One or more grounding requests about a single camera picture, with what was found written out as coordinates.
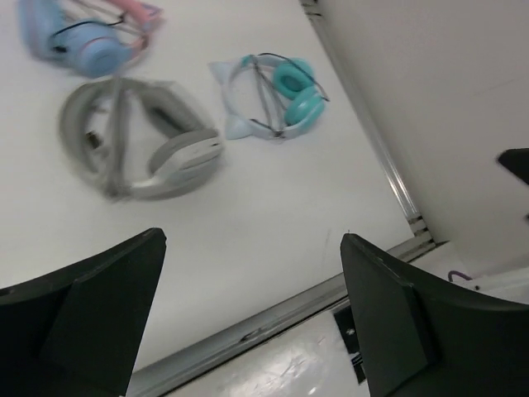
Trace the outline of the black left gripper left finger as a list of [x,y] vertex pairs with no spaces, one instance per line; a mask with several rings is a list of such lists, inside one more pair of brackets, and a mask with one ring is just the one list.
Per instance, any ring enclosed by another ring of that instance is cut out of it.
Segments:
[[126,394],[166,252],[159,228],[1,290],[3,396]]

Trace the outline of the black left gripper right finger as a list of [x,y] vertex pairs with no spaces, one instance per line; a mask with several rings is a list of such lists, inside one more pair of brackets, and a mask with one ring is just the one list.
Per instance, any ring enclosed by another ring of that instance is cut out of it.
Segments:
[[351,233],[341,262],[371,395],[527,395],[525,304],[452,284]]

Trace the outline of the teal cat-ear headphones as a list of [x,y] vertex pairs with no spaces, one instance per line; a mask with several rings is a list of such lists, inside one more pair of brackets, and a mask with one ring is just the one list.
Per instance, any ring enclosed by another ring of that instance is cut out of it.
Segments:
[[[264,52],[232,62],[214,61],[208,68],[221,88],[228,140],[292,140],[306,133],[330,102],[312,66],[302,58]],[[236,106],[232,84],[247,70],[254,75],[265,122],[244,116]]]

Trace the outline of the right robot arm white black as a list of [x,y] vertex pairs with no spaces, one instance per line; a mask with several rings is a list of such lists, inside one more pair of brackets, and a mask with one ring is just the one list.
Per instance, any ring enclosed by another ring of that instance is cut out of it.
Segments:
[[[508,172],[528,185],[528,149],[508,149],[502,152],[497,162]],[[517,258],[507,271],[478,278],[474,281],[476,291],[510,289],[528,285],[528,254]]]

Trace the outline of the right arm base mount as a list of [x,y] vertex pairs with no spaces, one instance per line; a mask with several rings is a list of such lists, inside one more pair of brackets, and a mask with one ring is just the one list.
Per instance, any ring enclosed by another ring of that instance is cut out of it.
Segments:
[[366,381],[364,361],[360,353],[360,344],[350,306],[335,311],[333,316],[346,346],[356,379],[361,385]]

